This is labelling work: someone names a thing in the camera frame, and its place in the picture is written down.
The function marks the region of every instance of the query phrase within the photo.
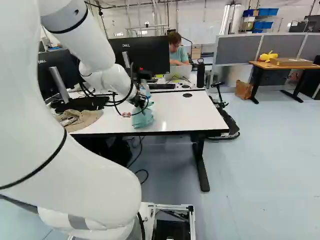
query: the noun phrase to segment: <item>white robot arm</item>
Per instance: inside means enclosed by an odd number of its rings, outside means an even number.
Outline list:
[[[37,83],[40,15],[42,24],[83,62],[82,74],[101,74],[93,85],[108,84],[122,95],[130,90],[130,78],[115,64],[112,48],[82,0],[3,2],[0,194],[38,206],[40,215],[42,208],[61,214],[66,232],[64,221],[82,221],[86,228],[72,232],[78,237],[124,240],[140,209],[139,180],[83,148],[51,116]],[[129,98],[136,95],[134,87]]]

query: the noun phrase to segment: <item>concrete floor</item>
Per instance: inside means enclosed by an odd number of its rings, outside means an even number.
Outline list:
[[[259,105],[223,94],[241,136],[205,143],[208,193],[200,191],[187,136],[146,137],[132,166],[149,171],[142,199],[193,204],[200,240],[319,239],[320,102],[302,96],[298,103],[279,91],[256,97]],[[0,239],[67,238],[10,203],[0,201],[0,213]]]

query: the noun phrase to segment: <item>desk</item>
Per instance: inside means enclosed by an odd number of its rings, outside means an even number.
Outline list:
[[[151,93],[164,93],[164,92],[190,92],[190,91],[199,91],[199,90],[204,90],[204,87],[197,87],[197,73],[191,72],[190,77],[188,79],[191,83],[185,81],[185,80],[180,80],[180,79],[175,79],[170,82],[166,80],[164,77],[158,78],[158,81],[156,82],[157,84],[175,84],[175,89],[150,89]],[[183,88],[179,83],[182,83],[183,85],[189,85],[190,88]]]
[[[253,88],[251,92],[250,100],[254,102],[255,104],[259,104],[258,100],[256,99],[256,93],[258,90],[258,87],[262,80],[262,74],[264,70],[289,70],[289,69],[320,69],[320,65],[313,64],[312,66],[277,66],[270,62],[264,62],[264,61],[249,61],[250,64],[254,66],[255,69],[253,69],[256,72],[256,77],[254,78]],[[300,92],[301,86],[303,85],[303,79],[300,78],[293,93],[287,92],[285,90],[281,90],[282,93],[285,95],[293,98],[294,100],[298,101],[299,103],[303,103],[299,97],[298,93]]]
[[[189,91],[191,97],[184,97],[186,93],[153,93],[150,100],[154,101],[154,123],[150,126],[134,129],[130,118],[118,115],[114,107],[105,107],[101,118],[84,129],[72,132],[71,135],[81,138],[189,134],[194,142],[192,149],[200,188],[208,192],[210,185],[202,156],[204,140],[207,135],[221,136],[222,133],[228,133],[229,128],[205,90]],[[120,112],[131,112],[133,108],[128,102],[118,106]]]

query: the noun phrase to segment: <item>man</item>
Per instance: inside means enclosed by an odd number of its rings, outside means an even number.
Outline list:
[[[181,36],[176,31],[172,31],[168,35],[169,40],[169,57],[170,66],[189,65],[189,58],[185,49],[180,46]]]

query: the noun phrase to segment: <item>wall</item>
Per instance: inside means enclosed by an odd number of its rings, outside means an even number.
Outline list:
[[[59,43],[58,39],[56,39],[52,33],[50,33],[49,31],[45,30],[41,27],[41,33],[40,33],[40,40],[43,37],[48,37],[50,39],[50,41],[52,42],[53,45],[57,45]]]
[[[250,0],[245,1],[246,8],[249,5]],[[250,5],[252,7],[257,6],[258,0],[251,0]],[[305,16],[309,15],[313,0],[260,0],[259,8],[279,8],[278,14],[275,18],[275,24],[273,26],[274,32],[278,29],[280,32],[288,32],[288,24],[292,21],[301,21]],[[319,1],[315,2],[312,15],[320,14]]]
[[[211,44],[216,40],[216,34],[219,33],[221,18],[223,16],[224,6],[226,0],[207,0],[206,9],[204,0],[191,0],[178,3],[171,2],[169,6],[169,26],[171,29],[177,29],[179,33],[191,40],[194,44]],[[158,4],[161,15],[161,22],[168,23],[167,5],[163,3]],[[128,9],[131,26],[139,26],[138,12],[139,7],[134,6]],[[129,20],[126,15],[125,8],[104,9],[103,20],[109,38],[114,38],[114,32],[124,32],[124,37],[128,37],[126,29],[129,28]],[[140,24],[145,22],[154,24],[153,7],[152,5],[142,5],[140,7]],[[145,36],[154,36],[154,30],[149,30]]]

